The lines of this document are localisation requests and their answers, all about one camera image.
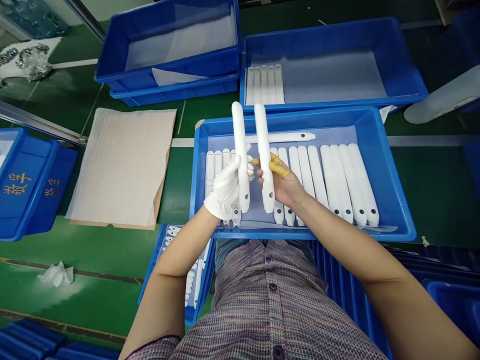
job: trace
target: crumpled tissue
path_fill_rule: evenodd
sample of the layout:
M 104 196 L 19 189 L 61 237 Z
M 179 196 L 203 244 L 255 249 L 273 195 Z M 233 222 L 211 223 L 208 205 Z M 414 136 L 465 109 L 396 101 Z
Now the crumpled tissue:
M 56 288 L 70 285 L 74 281 L 74 268 L 65 268 L 63 262 L 51 265 L 43 275 L 38 275 L 42 283 L 53 284 Z

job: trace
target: striped shirt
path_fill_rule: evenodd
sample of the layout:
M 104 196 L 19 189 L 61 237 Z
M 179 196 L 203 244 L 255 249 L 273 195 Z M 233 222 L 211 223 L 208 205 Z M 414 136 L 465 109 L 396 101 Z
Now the striped shirt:
M 250 240 L 227 255 L 211 311 L 183 339 L 164 336 L 128 360 L 386 359 L 326 288 L 301 250 Z

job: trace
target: green floor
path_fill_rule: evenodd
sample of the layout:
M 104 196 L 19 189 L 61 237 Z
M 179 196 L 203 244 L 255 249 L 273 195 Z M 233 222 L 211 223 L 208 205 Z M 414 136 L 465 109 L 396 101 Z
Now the green floor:
M 438 19 L 434 0 L 296 0 L 240 11 L 244 36 L 383 16 L 395 16 L 401 23 Z M 435 79 L 427 76 L 427 56 L 431 39 L 441 31 L 440 26 L 404 31 L 430 90 L 435 88 Z M 79 26 L 62 40 L 50 61 L 94 59 L 100 51 L 93 35 Z M 95 65 L 87 65 L 57 70 L 37 83 L 7 79 L 7 86 L 0 89 L 0 100 L 86 136 L 100 107 L 126 112 L 177 109 L 173 137 L 192 138 L 198 120 L 230 116 L 232 102 L 239 99 L 234 92 L 131 108 L 111 98 L 109 88 L 93 80 L 94 73 Z M 453 112 L 424 125 L 412 125 L 398 111 L 388 117 L 385 128 L 389 136 L 480 134 L 478 118 L 478 114 L 460 117 Z M 0 127 L 10 125 L 0 120 Z M 392 153 L 417 229 L 416 242 L 425 238 L 432 245 L 480 248 L 476 241 L 480 238 L 478 201 L 461 148 L 395 147 Z M 192 157 L 192 148 L 171 149 L 159 223 L 184 224 L 188 220 Z M 65 214 L 73 186 L 74 182 L 61 214 Z M 72 339 L 95 337 L 92 342 L 118 347 L 137 310 L 157 233 L 70 225 L 58 216 L 48 233 L 26 236 L 17 243 L 0 243 L 0 327 L 18 317 L 31 316 L 56 324 Z M 75 281 L 62 289 L 41 284 L 37 275 L 60 260 L 75 268 Z

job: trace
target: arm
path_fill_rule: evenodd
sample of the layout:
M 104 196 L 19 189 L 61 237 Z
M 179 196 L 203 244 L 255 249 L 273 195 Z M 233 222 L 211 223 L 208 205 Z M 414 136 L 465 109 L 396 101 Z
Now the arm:
M 165 249 L 150 275 L 120 359 L 162 336 L 184 336 L 187 274 L 219 220 L 202 206 Z
M 290 207 L 362 283 L 395 358 L 480 358 L 479 350 L 381 244 L 308 195 L 295 174 L 273 154 L 269 167 L 274 172 L 275 198 Z

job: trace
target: white glove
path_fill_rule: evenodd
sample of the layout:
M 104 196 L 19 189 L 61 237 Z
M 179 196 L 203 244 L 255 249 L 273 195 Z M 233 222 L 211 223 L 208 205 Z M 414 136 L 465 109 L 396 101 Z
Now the white glove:
M 228 166 L 213 180 L 213 190 L 203 201 L 207 210 L 221 220 L 232 220 L 232 205 L 239 202 L 239 169 L 240 156 L 235 155 Z M 248 178 L 255 177 L 254 166 L 248 163 Z

